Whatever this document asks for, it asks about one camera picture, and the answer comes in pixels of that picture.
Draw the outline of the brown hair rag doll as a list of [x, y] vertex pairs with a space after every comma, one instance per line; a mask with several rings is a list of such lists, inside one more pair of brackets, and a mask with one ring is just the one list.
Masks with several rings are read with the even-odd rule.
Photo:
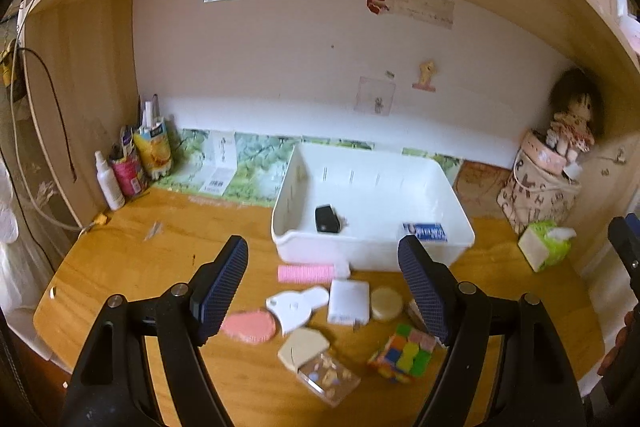
[[567, 69], [550, 93], [552, 117], [546, 144], [575, 164], [604, 133], [604, 103], [594, 80], [579, 68]]

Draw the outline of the red lips wall sticker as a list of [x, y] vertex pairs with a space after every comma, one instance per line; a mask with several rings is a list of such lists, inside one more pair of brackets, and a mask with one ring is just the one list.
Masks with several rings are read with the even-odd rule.
[[366, 5], [368, 10], [375, 15], [381, 15], [390, 10], [386, 0], [367, 0]]

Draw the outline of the colourful rubik cube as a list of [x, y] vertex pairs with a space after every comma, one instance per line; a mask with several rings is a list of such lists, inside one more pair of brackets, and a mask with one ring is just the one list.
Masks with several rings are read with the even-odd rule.
[[385, 345], [374, 352], [368, 366], [382, 377], [410, 384], [425, 375], [437, 339], [408, 324], [398, 324]]

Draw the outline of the yellow juice carton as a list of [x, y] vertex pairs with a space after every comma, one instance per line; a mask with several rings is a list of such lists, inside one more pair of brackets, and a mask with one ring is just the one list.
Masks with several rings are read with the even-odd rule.
[[164, 118], [160, 118], [151, 128], [140, 127], [134, 132], [143, 169], [152, 181], [167, 176], [172, 168], [171, 148]]

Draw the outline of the green landscape poster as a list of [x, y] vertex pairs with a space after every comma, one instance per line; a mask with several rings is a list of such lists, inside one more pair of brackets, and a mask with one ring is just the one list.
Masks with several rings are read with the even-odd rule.
[[271, 207], [298, 143], [384, 150], [373, 142], [315, 136], [179, 129], [169, 132], [171, 174], [155, 182], [164, 190]]

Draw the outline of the yellow pony wall sticker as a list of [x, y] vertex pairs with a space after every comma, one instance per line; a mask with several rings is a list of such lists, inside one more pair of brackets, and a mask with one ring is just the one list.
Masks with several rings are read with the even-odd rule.
[[435, 92], [436, 88], [433, 86], [433, 77], [437, 74], [435, 61], [429, 60], [423, 62], [420, 64], [419, 69], [419, 79], [417, 82], [413, 83], [413, 89], [426, 92]]

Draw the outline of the small white digital camera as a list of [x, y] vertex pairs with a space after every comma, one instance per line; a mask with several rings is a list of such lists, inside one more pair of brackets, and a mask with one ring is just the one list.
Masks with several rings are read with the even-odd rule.
[[420, 331], [422, 332], [428, 332], [428, 328], [425, 324], [424, 318], [422, 317], [416, 300], [412, 299], [410, 303], [408, 303], [407, 314], [412, 324], [416, 326], [417, 329], [420, 329]]

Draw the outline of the pink round box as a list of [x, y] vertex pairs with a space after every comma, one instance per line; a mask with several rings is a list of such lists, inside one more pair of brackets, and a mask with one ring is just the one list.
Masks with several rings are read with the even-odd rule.
[[521, 149], [538, 168], [555, 176], [561, 176], [563, 173], [566, 158], [548, 147], [536, 131], [526, 131]]

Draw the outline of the paper note on wall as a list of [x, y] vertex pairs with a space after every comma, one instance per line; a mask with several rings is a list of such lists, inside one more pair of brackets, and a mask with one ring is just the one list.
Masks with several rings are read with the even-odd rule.
[[392, 14], [446, 29], [454, 26], [454, 2], [451, 0], [386, 0], [386, 3]]

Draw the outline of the pink framed wall drawing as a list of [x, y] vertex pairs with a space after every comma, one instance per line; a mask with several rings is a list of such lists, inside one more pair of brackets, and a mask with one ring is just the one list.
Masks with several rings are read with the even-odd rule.
[[354, 111], [378, 116], [390, 115], [396, 83], [361, 77], [358, 82]]

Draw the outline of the white plastic scraper holder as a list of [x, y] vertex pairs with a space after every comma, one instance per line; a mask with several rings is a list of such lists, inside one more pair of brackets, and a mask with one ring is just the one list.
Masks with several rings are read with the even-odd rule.
[[281, 334], [286, 336], [305, 326], [314, 311], [328, 304], [329, 297], [326, 288], [314, 286], [304, 291], [281, 291], [268, 297], [265, 306], [278, 320]]

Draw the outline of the beige angular device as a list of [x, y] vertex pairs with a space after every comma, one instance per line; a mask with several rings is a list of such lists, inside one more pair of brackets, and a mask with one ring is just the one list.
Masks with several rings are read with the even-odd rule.
[[286, 369], [296, 373], [304, 364], [328, 350], [329, 340], [315, 329], [295, 329], [278, 351], [278, 358]]

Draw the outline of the letter print fabric bag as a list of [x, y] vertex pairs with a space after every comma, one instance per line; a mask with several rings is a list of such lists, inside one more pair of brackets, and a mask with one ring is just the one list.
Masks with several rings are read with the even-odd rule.
[[581, 191], [578, 182], [544, 171], [519, 150], [497, 204], [513, 231], [522, 234], [532, 223], [552, 221], [560, 225]]

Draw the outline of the white plastic storage bin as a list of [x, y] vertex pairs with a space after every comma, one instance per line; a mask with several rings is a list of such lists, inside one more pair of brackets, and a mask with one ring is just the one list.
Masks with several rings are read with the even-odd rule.
[[[318, 233], [314, 210], [331, 205], [341, 232]], [[475, 242], [472, 225], [436, 161], [376, 150], [299, 143], [271, 217], [280, 258], [293, 265], [398, 271], [405, 222], [440, 223], [448, 241], [422, 242], [452, 265]]]

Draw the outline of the white power adapter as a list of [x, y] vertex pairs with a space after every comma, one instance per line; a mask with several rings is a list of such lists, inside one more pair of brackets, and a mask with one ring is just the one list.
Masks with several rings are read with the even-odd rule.
[[362, 326], [370, 320], [368, 282], [334, 280], [328, 304], [328, 322], [335, 325]]

